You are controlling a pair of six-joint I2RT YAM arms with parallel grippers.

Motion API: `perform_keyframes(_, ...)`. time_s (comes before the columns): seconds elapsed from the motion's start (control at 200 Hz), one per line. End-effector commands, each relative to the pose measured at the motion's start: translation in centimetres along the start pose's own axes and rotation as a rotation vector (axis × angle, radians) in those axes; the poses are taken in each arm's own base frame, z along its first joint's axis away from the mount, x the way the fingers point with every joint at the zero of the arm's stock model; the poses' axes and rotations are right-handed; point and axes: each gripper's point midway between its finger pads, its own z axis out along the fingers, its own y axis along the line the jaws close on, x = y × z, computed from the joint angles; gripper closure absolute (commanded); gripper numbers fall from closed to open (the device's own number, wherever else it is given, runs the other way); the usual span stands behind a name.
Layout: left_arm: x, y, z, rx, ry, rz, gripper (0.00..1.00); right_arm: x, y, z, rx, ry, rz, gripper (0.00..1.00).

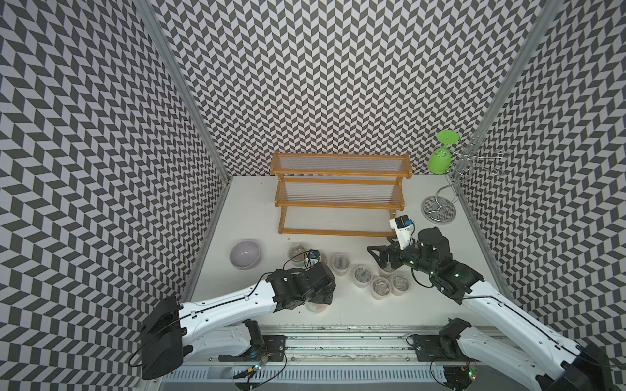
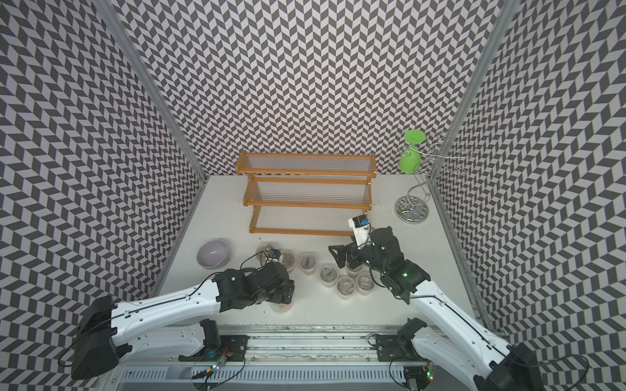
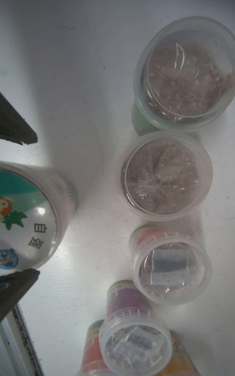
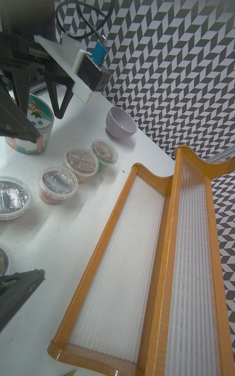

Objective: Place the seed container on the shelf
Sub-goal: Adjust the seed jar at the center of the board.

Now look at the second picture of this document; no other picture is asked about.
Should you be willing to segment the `tall seed jar orange label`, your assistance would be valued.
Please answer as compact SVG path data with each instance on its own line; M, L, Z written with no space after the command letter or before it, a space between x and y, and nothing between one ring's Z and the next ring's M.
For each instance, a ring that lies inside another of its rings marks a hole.
M286 313L287 311L290 311L293 308L293 304L294 304L293 301L290 304L272 303L272 302L269 303L270 308L272 308L274 311L278 313Z

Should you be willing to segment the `green label seed cup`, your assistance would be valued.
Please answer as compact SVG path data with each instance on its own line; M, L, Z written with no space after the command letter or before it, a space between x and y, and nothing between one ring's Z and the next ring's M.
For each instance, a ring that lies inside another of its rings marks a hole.
M272 243L266 243L266 244L261 244L257 249L256 252L260 253L260 254L265 254L268 252L272 252L272 250L276 249L276 246Z

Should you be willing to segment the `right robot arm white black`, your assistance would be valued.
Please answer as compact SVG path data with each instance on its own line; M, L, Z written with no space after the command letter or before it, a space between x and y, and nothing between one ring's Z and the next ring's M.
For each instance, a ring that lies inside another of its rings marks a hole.
M364 215L349 219L352 242L329 252L338 267L379 273L395 299L423 314L410 320L403 345L472 390L543 390L536 353L512 345L455 304L419 265L404 257L391 227L373 229Z

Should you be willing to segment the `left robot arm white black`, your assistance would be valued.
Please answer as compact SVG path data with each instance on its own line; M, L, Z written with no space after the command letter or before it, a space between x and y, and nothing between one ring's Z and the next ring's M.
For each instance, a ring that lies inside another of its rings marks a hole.
M213 360L223 353L213 314L243 310L264 301L289 305L295 282L280 262L258 269L227 269L199 285L142 301L115 303L112 296L96 299L83 313L74 337L70 368L74 380L103 375L146 345L150 332L196 320L203 335L191 338L182 361Z

